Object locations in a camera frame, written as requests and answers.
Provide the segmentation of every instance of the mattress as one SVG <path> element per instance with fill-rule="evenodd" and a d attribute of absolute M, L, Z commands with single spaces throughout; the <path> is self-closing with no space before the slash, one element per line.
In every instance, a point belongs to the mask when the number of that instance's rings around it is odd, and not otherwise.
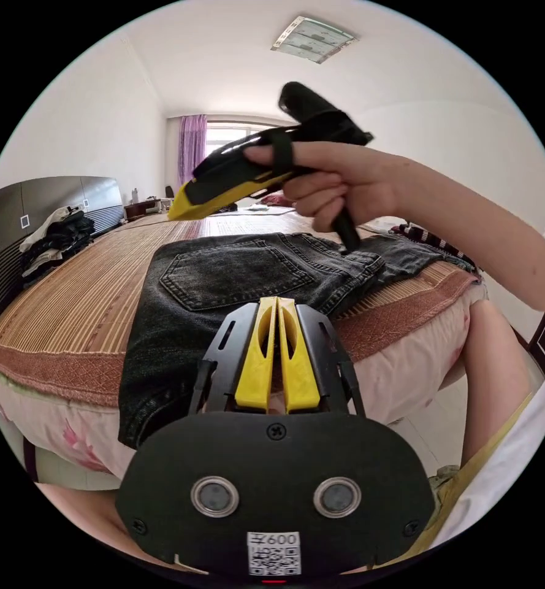
<path fill-rule="evenodd" d="M 180 222 L 153 215 L 103 236 L 1 315 L 1 415 L 34 445 L 121 477 L 133 450 L 116 441 L 118 390 L 155 250 L 181 239 L 279 231 L 311 228 L 295 213 Z M 457 266 L 437 262 L 334 321 L 369 417 L 390 423 L 433 398 L 460 355 L 470 304 L 485 297 L 474 282 Z M 282 410 L 278 396 L 274 403 Z"/>

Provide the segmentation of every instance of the black jeans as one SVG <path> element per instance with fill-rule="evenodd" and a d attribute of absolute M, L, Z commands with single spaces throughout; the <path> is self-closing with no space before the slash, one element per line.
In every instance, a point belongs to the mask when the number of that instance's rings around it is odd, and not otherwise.
<path fill-rule="evenodd" d="M 443 259 L 449 259 L 444 252 L 387 235 L 364 239 L 347 255 L 308 234 L 204 237 L 162 246 L 148 268 L 129 336 L 119 441 L 137 448 L 187 414 L 199 360 L 226 315 L 241 305 L 282 295 L 332 317 Z"/>

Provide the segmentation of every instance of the headboard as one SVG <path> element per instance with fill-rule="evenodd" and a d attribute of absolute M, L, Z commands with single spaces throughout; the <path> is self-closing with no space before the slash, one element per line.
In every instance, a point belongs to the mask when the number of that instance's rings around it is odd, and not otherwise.
<path fill-rule="evenodd" d="M 56 209 L 83 207 L 99 236 L 124 218 L 121 191 L 113 178 L 53 176 L 0 189 L 0 314 L 21 291 L 20 243 Z"/>

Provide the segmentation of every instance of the purple curtain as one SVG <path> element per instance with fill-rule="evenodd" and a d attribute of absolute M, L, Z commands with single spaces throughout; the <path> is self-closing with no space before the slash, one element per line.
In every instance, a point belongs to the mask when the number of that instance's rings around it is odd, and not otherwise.
<path fill-rule="evenodd" d="M 178 181 L 180 186 L 192 178 L 192 171 L 205 159 L 207 116 L 192 115 L 180 121 Z"/>

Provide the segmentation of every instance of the qr code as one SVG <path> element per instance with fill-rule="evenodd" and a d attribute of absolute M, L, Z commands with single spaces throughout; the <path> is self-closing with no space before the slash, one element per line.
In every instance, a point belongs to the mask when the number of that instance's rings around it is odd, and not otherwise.
<path fill-rule="evenodd" d="M 301 574 L 301 548 L 299 534 L 248 533 L 250 574 L 288 576 Z"/>

